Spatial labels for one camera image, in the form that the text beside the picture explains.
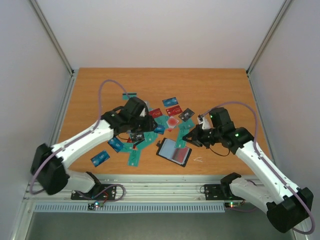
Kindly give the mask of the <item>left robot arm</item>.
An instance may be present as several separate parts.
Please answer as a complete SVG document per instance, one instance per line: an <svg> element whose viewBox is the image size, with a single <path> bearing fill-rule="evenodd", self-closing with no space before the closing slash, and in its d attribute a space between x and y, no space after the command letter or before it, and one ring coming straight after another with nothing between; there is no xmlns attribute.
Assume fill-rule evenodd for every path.
<svg viewBox="0 0 320 240"><path fill-rule="evenodd" d="M48 146L37 147L30 172L30 185L38 181L43 191L55 195L62 190L80 191L89 199L96 199L102 184L91 172L76 172L69 166L79 157L103 142L108 142L119 134L152 132L158 124L150 115L146 103L131 97L124 106L100 115L98 120L77 135Z"/></svg>

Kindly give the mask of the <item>red VIP card bottom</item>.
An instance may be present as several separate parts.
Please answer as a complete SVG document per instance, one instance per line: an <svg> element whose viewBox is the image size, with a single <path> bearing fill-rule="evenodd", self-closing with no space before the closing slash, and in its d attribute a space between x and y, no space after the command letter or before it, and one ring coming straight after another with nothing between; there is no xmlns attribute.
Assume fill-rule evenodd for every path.
<svg viewBox="0 0 320 240"><path fill-rule="evenodd" d="M176 148L171 157L171 160L179 165L184 165L188 160L190 153L191 149L188 147Z"/></svg>

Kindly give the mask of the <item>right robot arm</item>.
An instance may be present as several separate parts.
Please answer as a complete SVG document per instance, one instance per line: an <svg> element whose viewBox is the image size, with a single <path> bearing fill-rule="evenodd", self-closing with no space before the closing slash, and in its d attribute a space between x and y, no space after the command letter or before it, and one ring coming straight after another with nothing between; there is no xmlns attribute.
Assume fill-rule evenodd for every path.
<svg viewBox="0 0 320 240"><path fill-rule="evenodd" d="M197 147L221 144L242 160L263 183L261 189L238 173L220 180L225 198L244 199L263 211L271 225L281 233L295 230L310 217L314 195L307 187L300 188L286 177L258 145L256 138L244 127L236 128L224 107L208 112L210 121L198 116L195 128L183 140Z"/></svg>

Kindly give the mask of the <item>teal vip card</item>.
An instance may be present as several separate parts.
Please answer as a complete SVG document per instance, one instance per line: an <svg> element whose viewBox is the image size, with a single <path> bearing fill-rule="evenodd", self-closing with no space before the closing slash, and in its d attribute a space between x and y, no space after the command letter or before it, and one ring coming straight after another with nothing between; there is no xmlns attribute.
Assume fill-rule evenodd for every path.
<svg viewBox="0 0 320 240"><path fill-rule="evenodd" d="M139 165L140 157L141 151L133 149L129 154L127 165L130 167L137 167Z"/></svg>
<svg viewBox="0 0 320 240"><path fill-rule="evenodd" d="M177 139L176 139L176 144L175 144L175 148L178 149L183 149L186 147L187 142L185 140L183 140L183 136L185 136L187 133L189 132L188 129L180 129Z"/></svg>

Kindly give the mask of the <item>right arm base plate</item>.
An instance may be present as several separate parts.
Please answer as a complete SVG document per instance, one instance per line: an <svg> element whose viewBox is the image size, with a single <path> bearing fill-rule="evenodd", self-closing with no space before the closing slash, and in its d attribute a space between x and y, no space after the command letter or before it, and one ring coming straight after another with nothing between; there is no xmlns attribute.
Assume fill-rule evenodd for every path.
<svg viewBox="0 0 320 240"><path fill-rule="evenodd" d="M243 201L244 199L235 196L229 188L224 188L220 184L205 184L204 195L207 201Z"/></svg>

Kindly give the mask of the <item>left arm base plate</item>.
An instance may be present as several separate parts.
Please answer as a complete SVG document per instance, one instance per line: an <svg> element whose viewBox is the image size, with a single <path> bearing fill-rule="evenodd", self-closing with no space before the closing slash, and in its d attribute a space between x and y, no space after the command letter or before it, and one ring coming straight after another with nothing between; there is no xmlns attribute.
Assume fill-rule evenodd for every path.
<svg viewBox="0 0 320 240"><path fill-rule="evenodd" d="M101 184L94 186L89 192L78 193L75 191L71 194L71 200L115 200L117 187L114 184Z"/></svg>

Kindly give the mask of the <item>teal VIP card bottom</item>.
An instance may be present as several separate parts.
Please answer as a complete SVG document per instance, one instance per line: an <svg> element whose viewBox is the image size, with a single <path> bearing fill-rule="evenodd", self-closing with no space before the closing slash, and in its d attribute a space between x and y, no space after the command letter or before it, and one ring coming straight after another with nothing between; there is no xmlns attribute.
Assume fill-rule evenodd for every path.
<svg viewBox="0 0 320 240"><path fill-rule="evenodd" d="M175 148L178 149L183 149L186 147L187 142L185 140L183 140L183 136L185 136L187 133L189 132L188 129L180 129L177 139L176 139L176 144L175 144Z"/></svg>

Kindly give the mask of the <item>black leather card holder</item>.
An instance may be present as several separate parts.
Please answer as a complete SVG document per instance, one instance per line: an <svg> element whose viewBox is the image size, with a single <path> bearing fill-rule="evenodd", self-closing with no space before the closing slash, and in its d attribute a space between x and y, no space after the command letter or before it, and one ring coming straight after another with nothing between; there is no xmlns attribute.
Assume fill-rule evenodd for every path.
<svg viewBox="0 0 320 240"><path fill-rule="evenodd" d="M156 155L184 168L188 163L192 149L189 147L177 148L175 145L176 142L168 138L158 141Z"/></svg>

